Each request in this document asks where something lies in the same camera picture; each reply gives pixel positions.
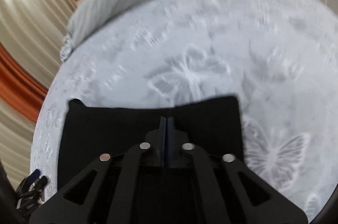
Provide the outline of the black pants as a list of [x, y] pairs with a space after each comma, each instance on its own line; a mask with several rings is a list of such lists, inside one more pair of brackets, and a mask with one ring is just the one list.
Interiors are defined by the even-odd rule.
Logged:
[[57, 188], [61, 189], [99, 155], [120, 155], [145, 140], [172, 117], [176, 130], [210, 155], [234, 154], [244, 160], [239, 103], [221, 96], [174, 108], [124, 109], [87, 107], [79, 99], [68, 102], [57, 164]]

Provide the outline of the orange curtain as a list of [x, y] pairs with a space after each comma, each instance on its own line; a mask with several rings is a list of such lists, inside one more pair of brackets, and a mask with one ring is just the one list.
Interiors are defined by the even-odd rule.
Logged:
[[13, 109], [36, 122], [48, 89], [31, 77], [1, 47], [1, 98]]

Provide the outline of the butterfly print bed sheet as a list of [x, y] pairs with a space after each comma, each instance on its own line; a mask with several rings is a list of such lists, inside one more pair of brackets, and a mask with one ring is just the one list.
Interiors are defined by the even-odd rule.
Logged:
[[61, 65], [31, 168], [57, 191], [68, 109], [173, 107], [235, 93], [246, 163], [314, 219], [337, 185], [337, 15], [320, 0], [152, 0], [112, 19]]

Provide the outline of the cream curtain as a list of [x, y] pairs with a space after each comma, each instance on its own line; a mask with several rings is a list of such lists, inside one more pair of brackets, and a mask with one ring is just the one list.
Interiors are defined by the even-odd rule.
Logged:
[[[74, 0], [1, 0], [1, 47], [47, 89], [60, 68], [59, 51]], [[12, 185], [29, 174], [35, 122], [1, 98], [1, 162]]]

